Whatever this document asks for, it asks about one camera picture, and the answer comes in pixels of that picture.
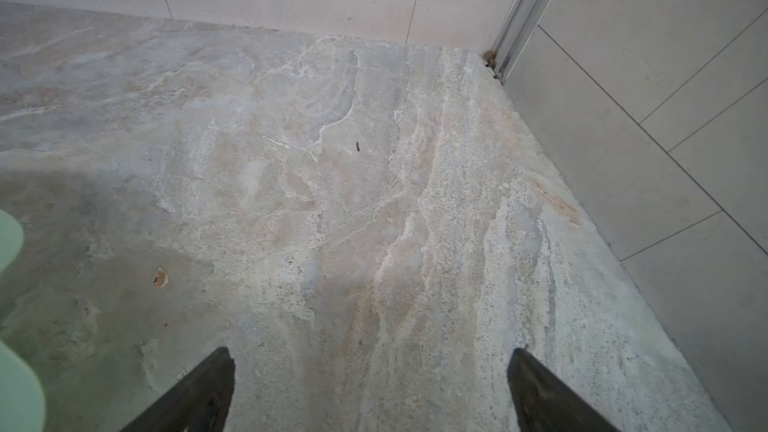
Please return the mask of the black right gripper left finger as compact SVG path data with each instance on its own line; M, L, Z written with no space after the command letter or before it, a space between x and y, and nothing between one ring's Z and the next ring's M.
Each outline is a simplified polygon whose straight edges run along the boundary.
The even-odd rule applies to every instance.
M122 431L221 432L234 389L235 362L218 347Z

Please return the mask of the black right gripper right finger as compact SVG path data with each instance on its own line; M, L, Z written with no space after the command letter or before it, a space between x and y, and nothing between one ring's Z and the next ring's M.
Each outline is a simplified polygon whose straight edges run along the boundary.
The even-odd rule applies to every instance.
M513 351L507 381L522 432L618 432L547 367L523 348Z

